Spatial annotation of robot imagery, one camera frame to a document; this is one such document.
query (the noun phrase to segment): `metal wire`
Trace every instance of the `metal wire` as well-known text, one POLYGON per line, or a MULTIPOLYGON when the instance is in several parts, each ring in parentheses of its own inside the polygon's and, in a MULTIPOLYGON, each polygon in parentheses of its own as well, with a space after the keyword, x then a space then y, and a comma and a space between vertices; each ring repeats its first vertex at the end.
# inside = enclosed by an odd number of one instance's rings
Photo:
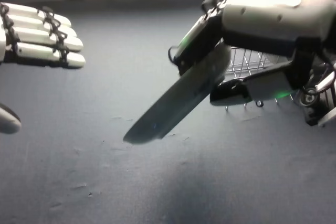
POLYGON ((231 52, 230 65, 226 70, 227 79, 243 79, 272 65, 262 52, 238 47, 231 47, 231 52))

